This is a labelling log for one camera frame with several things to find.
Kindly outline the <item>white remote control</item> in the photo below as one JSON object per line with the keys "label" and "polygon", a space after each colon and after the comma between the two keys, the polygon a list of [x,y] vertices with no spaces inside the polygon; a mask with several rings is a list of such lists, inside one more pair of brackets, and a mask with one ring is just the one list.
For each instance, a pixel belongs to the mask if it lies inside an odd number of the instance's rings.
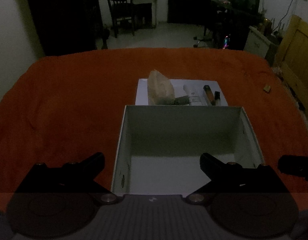
{"label": "white remote control", "polygon": [[208,106],[203,96],[202,88],[193,85],[183,85],[183,90],[188,96],[190,106]]}

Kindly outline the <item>orange lighter with black cap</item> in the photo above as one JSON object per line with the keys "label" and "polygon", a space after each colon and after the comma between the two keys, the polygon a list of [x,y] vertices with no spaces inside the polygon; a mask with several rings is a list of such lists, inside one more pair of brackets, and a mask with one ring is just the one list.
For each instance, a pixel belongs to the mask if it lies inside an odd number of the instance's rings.
{"label": "orange lighter with black cap", "polygon": [[214,98],[214,95],[213,95],[213,93],[211,91],[210,86],[209,85],[204,85],[203,90],[204,90],[204,92],[206,94],[206,97],[207,97],[208,101],[210,102],[210,104],[212,106],[215,106],[215,98]]}

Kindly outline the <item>clear bag of snacks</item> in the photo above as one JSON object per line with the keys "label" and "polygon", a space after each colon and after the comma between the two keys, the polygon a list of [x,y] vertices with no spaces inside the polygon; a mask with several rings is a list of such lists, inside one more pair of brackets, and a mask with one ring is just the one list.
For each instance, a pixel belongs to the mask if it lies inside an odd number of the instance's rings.
{"label": "clear bag of snacks", "polygon": [[147,79],[147,97],[150,106],[172,105],[175,100],[174,87],[166,76],[152,70]]}

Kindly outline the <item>small yellow-faced toy figure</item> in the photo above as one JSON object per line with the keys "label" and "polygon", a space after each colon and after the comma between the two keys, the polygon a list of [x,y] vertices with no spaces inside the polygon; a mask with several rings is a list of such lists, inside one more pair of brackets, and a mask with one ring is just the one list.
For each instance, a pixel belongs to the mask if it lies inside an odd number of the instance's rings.
{"label": "small yellow-faced toy figure", "polygon": [[180,96],[175,98],[174,105],[189,105],[189,96]]}

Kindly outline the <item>orange red tablecloth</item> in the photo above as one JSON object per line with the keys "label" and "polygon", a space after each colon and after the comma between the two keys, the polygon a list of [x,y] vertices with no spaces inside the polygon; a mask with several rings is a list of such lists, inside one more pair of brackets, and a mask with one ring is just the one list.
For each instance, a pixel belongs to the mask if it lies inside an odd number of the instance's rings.
{"label": "orange red tablecloth", "polygon": [[152,70],[216,81],[229,105],[245,109],[268,165],[284,154],[308,155],[308,131],[294,100],[256,55],[136,48],[44,57],[0,102],[0,211],[36,163],[59,167],[102,152],[106,166],[96,181],[110,188],[124,108]]}

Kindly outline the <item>open white cardboard box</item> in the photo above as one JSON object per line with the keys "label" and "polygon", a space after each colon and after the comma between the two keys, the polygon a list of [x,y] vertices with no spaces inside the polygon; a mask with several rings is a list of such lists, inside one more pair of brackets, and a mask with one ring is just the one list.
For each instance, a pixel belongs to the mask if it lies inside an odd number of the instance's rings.
{"label": "open white cardboard box", "polygon": [[243,107],[126,106],[111,191],[187,196],[209,182],[203,153],[245,168],[264,161]]}

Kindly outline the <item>small yellow paper scrap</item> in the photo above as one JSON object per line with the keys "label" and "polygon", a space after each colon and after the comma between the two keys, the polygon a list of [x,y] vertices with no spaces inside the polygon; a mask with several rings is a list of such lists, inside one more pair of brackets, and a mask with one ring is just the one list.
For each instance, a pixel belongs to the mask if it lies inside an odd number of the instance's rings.
{"label": "small yellow paper scrap", "polygon": [[264,90],[266,93],[270,93],[270,91],[271,91],[271,86],[266,85],[266,86],[263,88],[263,90]]}

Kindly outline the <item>yellow wooden board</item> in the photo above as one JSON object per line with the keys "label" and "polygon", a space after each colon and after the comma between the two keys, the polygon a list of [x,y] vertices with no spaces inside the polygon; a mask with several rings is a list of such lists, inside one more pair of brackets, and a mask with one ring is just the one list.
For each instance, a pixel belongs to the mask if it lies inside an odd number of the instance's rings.
{"label": "yellow wooden board", "polygon": [[291,16],[275,61],[308,117],[308,23],[299,16]]}

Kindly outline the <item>flat white box lid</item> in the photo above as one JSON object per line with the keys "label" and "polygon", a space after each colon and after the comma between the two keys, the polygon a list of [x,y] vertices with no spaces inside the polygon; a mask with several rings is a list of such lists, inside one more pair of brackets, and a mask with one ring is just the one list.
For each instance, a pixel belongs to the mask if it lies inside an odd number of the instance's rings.
{"label": "flat white box lid", "polygon": [[[204,106],[211,105],[203,90],[204,85],[209,85],[213,94],[215,94],[215,91],[220,93],[220,99],[216,101],[216,105],[228,106],[224,94],[219,84],[216,81],[171,79],[170,82],[174,87],[176,98],[187,95],[187,93],[183,89],[183,86],[186,85],[188,88],[194,90],[197,93],[197,96],[200,97],[202,105]],[[149,102],[147,94],[147,79],[139,79],[135,105],[148,105],[148,104]]]}

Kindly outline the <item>white cabinet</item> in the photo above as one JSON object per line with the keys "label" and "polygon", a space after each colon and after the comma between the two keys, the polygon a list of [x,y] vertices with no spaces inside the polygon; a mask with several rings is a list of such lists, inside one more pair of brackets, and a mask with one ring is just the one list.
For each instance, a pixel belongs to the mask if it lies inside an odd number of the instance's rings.
{"label": "white cabinet", "polygon": [[255,27],[249,26],[249,34],[247,36],[244,51],[265,59],[267,56],[276,53],[277,46]]}

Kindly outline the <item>rgb lit computer case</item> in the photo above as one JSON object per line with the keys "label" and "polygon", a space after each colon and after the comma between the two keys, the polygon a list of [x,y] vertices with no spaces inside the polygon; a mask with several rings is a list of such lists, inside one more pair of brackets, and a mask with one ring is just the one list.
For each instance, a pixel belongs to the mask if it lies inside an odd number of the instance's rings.
{"label": "rgb lit computer case", "polygon": [[226,36],[225,39],[224,39],[224,42],[223,42],[223,49],[227,49],[228,46],[229,46],[229,36]]}

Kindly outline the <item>dark wooden chair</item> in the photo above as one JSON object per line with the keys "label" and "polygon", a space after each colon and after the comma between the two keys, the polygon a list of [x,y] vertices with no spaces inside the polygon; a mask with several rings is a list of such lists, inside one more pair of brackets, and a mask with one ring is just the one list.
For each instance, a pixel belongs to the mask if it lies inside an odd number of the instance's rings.
{"label": "dark wooden chair", "polygon": [[128,24],[135,35],[135,10],[133,0],[107,0],[112,19],[112,30],[117,38],[122,25]]}

